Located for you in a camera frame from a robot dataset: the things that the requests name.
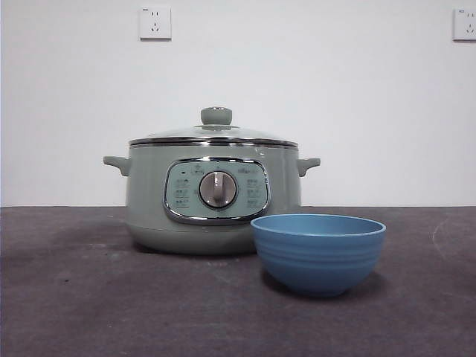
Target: wall outlet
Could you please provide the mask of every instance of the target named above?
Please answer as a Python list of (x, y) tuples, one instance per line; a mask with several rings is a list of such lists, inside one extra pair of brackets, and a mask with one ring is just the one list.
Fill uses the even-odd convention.
[(453, 40), (476, 41), (476, 9), (454, 10)]
[(172, 39), (170, 6), (142, 7), (139, 10), (139, 37), (141, 39)]

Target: pot base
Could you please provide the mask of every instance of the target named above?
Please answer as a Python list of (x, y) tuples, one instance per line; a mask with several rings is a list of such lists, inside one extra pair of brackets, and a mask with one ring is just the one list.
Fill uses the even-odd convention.
[(218, 255), (254, 253), (251, 228), (249, 231), (218, 232), (163, 231), (127, 224), (134, 240), (146, 247), (179, 254)]

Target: blue bowl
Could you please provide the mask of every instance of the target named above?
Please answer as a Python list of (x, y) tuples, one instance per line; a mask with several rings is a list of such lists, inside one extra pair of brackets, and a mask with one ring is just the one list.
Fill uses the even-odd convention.
[(386, 227), (329, 214), (277, 214), (251, 221), (266, 271), (294, 292), (330, 297), (360, 283), (379, 259)]

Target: control panel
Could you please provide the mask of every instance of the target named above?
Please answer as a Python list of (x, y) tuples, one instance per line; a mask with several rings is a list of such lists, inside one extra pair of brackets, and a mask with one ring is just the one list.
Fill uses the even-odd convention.
[(169, 216), (180, 222), (247, 222), (266, 209), (268, 200), (265, 169), (254, 160), (184, 159), (167, 174), (164, 205)]

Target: glass lid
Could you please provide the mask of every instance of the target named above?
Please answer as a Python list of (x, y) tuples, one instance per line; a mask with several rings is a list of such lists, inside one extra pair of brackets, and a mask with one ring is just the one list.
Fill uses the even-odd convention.
[(174, 129), (152, 134), (129, 142), (131, 146), (166, 145), (231, 145), (246, 146), (262, 144), (269, 146), (297, 147), (291, 141), (257, 130), (244, 129), (231, 125), (231, 110), (221, 106), (202, 109), (202, 125), (186, 129)]

